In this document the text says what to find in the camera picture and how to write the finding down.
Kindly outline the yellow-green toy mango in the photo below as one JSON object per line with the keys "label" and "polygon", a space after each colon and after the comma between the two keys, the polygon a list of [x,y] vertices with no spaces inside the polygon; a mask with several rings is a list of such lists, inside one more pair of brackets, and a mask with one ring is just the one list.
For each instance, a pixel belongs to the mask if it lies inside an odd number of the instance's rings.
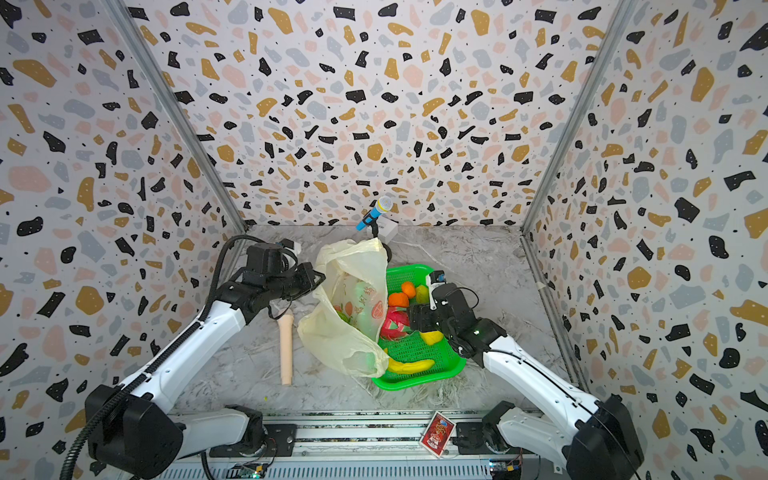
{"label": "yellow-green toy mango", "polygon": [[428,304],[430,302],[429,288],[426,285],[417,286],[414,299],[417,304]]}

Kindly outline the orange toy fruit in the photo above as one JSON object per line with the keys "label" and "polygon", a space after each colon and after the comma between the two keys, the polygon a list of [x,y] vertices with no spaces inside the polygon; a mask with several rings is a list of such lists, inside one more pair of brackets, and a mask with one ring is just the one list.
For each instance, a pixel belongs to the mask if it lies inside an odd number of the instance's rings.
{"label": "orange toy fruit", "polygon": [[401,291],[409,299],[414,299],[416,297],[416,287],[412,282],[403,282],[401,285]]}
{"label": "orange toy fruit", "polygon": [[405,293],[394,292],[388,297],[388,305],[392,308],[408,308],[410,305],[410,298]]}

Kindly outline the pink toy dragon fruit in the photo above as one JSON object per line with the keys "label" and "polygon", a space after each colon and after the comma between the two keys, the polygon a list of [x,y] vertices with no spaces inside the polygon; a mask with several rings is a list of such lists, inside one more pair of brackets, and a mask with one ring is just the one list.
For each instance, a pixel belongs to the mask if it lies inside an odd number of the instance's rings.
{"label": "pink toy dragon fruit", "polygon": [[396,341],[411,332],[408,311],[402,307],[389,307],[380,329],[380,336],[389,341]]}

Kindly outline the yellow toy banana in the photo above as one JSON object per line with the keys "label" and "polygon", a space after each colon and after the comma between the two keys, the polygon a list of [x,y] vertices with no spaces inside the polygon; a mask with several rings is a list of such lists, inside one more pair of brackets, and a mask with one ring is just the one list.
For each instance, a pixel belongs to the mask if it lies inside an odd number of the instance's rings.
{"label": "yellow toy banana", "polygon": [[387,371],[397,375],[414,375],[428,371],[434,365],[435,361],[431,359],[404,363],[390,358]]}

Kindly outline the green toy fruit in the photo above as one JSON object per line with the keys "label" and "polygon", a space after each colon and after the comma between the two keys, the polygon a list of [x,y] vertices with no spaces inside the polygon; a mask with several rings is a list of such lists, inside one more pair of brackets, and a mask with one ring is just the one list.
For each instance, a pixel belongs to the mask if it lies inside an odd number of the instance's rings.
{"label": "green toy fruit", "polygon": [[346,324],[351,325],[351,319],[348,315],[346,315],[340,308],[335,308],[335,311],[342,321],[344,321]]}

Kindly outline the yellow plastic bag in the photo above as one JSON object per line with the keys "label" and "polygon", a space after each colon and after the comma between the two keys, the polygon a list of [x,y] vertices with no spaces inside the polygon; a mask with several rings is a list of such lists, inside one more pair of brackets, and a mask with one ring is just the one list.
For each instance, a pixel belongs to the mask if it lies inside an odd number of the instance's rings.
{"label": "yellow plastic bag", "polygon": [[[313,291],[314,310],[298,324],[303,346],[322,364],[354,377],[378,378],[389,356],[378,345],[388,309],[386,252],[378,239],[323,246],[315,270],[326,276]],[[337,315],[340,308],[351,319]]]}

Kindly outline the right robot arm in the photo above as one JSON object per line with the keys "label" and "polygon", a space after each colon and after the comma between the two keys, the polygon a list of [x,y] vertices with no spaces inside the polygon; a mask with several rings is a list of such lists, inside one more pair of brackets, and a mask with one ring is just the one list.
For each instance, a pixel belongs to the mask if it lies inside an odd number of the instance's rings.
{"label": "right robot arm", "polygon": [[554,374],[501,325],[476,316],[457,285],[441,283],[430,295],[428,303],[410,307],[412,329],[441,333],[460,357],[506,381],[542,413],[499,403],[483,419],[488,448],[520,447],[572,479],[639,478],[644,453],[620,396],[600,400]]}

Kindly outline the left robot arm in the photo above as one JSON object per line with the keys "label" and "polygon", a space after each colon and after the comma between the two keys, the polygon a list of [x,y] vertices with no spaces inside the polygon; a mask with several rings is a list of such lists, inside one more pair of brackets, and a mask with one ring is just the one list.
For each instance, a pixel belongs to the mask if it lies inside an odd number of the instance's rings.
{"label": "left robot arm", "polygon": [[324,282],[325,274],[299,261],[298,251],[289,239],[268,243],[239,234],[227,240],[201,312],[147,364],[87,396],[86,424],[66,452],[60,478],[73,478],[82,453],[136,479],[153,479],[180,458],[199,456],[206,464],[215,448],[242,455],[277,451],[257,410],[234,405],[186,417],[171,411],[197,373],[258,314],[282,319],[272,302],[293,303]]}

